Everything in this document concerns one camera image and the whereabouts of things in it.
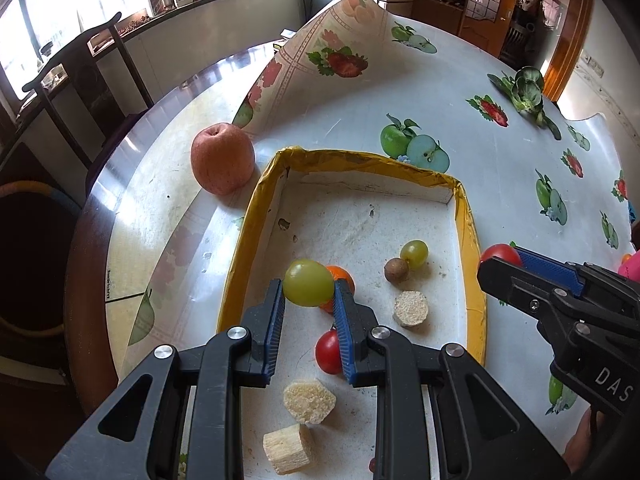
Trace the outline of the right hand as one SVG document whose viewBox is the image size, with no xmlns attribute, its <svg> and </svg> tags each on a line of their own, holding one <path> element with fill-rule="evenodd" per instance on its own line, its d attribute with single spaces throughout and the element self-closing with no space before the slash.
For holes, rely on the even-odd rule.
<svg viewBox="0 0 640 480">
<path fill-rule="evenodd" d="M 574 436 L 567 442 L 563 453 L 571 474 L 576 474 L 585 466 L 593 442 L 597 440 L 604 422 L 605 416 L 592 408 L 588 408 L 582 415 Z"/>
</svg>

